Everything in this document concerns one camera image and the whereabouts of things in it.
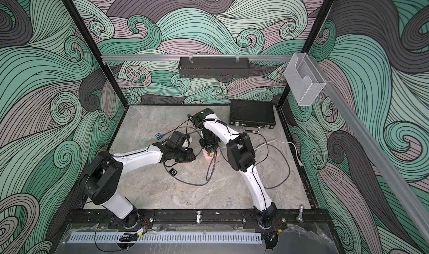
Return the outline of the black mp3 player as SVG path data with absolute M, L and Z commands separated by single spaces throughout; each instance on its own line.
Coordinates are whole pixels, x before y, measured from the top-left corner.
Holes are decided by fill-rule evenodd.
M 172 176 L 174 176 L 174 177 L 175 177 L 175 176 L 177 175 L 177 173 L 178 173 L 178 172 L 177 172 L 177 170 L 175 170 L 175 169 L 170 169 L 170 170 L 169 170 L 169 173 L 170 173 Z

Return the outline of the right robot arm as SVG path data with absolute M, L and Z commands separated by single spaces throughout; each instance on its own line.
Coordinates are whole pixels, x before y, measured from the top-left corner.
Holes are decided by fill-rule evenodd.
M 188 115 L 188 119 L 201 132 L 199 143 L 207 156 L 215 157 L 219 153 L 219 143 L 225 144 L 227 162 L 242 175 L 251 193 L 258 224 L 269 228 L 277 214 L 277 206 L 261 182 L 249 135 L 229 128 L 210 108 Z

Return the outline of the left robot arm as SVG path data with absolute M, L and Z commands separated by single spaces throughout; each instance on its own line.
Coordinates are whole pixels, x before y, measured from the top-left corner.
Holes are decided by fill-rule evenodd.
M 79 186 L 94 205 L 101 205 L 113 213 L 124 228 L 136 227 L 140 215 L 138 210 L 118 190 L 122 176 L 145 166 L 188 163 L 196 159 L 190 148 L 190 135 L 174 131 L 170 138 L 155 142 L 146 148 L 127 152 L 109 153 L 102 151 L 88 165 L 78 180 Z

